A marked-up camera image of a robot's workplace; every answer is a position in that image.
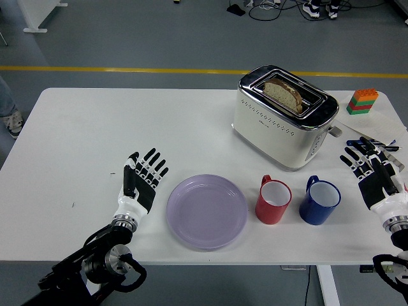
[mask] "bread slice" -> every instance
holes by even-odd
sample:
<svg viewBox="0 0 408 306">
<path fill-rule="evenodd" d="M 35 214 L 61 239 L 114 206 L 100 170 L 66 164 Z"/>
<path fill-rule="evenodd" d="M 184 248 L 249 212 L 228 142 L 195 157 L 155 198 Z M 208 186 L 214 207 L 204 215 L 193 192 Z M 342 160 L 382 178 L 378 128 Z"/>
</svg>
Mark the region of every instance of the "bread slice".
<svg viewBox="0 0 408 306">
<path fill-rule="evenodd" d="M 277 78 L 272 78 L 265 82 L 263 93 L 279 103 L 286 105 L 296 113 L 302 112 L 302 97 L 299 92 Z"/>
</svg>

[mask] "toaster lever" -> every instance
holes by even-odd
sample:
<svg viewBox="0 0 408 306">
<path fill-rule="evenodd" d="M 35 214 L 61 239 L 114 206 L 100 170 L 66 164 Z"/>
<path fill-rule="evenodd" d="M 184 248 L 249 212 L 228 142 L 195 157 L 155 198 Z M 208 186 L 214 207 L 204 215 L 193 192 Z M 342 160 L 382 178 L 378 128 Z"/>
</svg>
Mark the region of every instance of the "toaster lever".
<svg viewBox="0 0 408 306">
<path fill-rule="evenodd" d="M 340 137 L 343 133 L 343 131 L 341 129 L 339 129 L 337 126 L 331 126 L 329 127 L 328 130 L 329 134 L 331 134 L 334 137 Z"/>
</svg>

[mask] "purple plate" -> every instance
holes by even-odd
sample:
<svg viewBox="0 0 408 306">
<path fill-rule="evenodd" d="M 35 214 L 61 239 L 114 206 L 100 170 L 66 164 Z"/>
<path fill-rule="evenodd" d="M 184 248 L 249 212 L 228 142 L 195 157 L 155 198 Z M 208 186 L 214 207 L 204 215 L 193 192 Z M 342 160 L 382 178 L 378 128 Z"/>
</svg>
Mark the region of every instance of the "purple plate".
<svg viewBox="0 0 408 306">
<path fill-rule="evenodd" d="M 248 206 L 229 180 L 204 174 L 181 182 L 167 202 L 167 222 L 184 242 L 216 249 L 234 240 L 244 228 Z"/>
</svg>

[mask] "toaster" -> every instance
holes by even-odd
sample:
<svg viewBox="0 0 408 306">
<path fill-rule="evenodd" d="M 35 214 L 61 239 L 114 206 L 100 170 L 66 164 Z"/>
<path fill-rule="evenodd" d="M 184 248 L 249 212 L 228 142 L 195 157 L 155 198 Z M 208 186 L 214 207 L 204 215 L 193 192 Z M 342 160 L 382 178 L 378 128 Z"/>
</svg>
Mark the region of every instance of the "toaster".
<svg viewBox="0 0 408 306">
<path fill-rule="evenodd" d="M 300 113 L 263 93 L 264 83 L 277 78 L 302 97 Z M 233 128 L 269 155 L 284 170 L 297 170 L 316 155 L 330 131 L 339 104 L 336 99 L 292 73 L 267 65 L 246 74 L 238 83 Z"/>
</svg>

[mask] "floor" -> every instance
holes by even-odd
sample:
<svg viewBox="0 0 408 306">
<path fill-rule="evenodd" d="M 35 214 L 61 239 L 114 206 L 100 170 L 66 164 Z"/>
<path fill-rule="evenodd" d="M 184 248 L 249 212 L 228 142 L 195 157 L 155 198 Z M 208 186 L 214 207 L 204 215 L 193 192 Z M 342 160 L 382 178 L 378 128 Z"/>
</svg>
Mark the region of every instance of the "floor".
<svg viewBox="0 0 408 306">
<path fill-rule="evenodd" d="M 9 44 L 0 40 L 0 75 L 26 118 L 49 87 L 235 89 L 245 71 L 274 64 L 324 90 L 376 88 L 408 125 L 408 27 L 387 1 L 343 1 L 336 21 L 318 22 L 289 0 L 282 3 L 292 8 L 268 22 L 254 18 L 279 11 L 250 13 L 237 0 L 63 2 L 68 7 L 41 25 L 48 33 L 29 34 L 17 0 L 0 0 L 0 31 Z M 230 3 L 246 14 L 228 13 Z M 0 166 L 13 144 L 0 129 Z M 51 265 L 0 263 L 5 305 L 35 294 Z M 358 268 L 333 267 L 341 306 L 404 305 L 378 275 Z M 277 266 L 150 266 L 148 273 L 139 290 L 112 294 L 103 305 L 303 305 L 308 281 L 307 271 Z M 310 276 L 307 305 L 323 305 L 315 267 Z"/>
</svg>

